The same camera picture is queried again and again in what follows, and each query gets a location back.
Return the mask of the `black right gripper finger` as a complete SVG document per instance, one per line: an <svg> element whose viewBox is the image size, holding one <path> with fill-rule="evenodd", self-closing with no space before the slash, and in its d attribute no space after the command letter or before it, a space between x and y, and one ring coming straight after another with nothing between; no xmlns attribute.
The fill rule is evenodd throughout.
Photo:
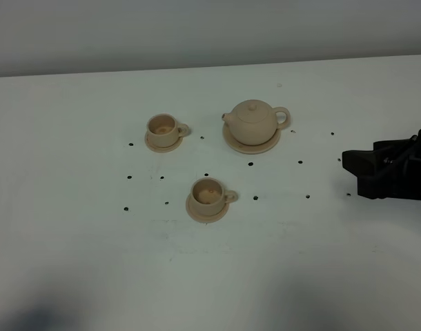
<svg viewBox="0 0 421 331"><path fill-rule="evenodd" d="M386 175L357 176L358 195L368 199L386 198Z"/></svg>
<svg viewBox="0 0 421 331"><path fill-rule="evenodd" d="M390 155L389 148L372 151L348 150L342 153L342 167L357 178L386 179L389 173L384 160Z"/></svg>

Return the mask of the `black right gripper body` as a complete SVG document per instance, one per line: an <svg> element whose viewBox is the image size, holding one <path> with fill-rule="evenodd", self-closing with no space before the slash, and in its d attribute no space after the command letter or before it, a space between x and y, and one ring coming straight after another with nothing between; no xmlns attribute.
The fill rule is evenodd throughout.
<svg viewBox="0 0 421 331"><path fill-rule="evenodd" d="M373 151L375 197L421 200L421 129L409 139L377 141Z"/></svg>

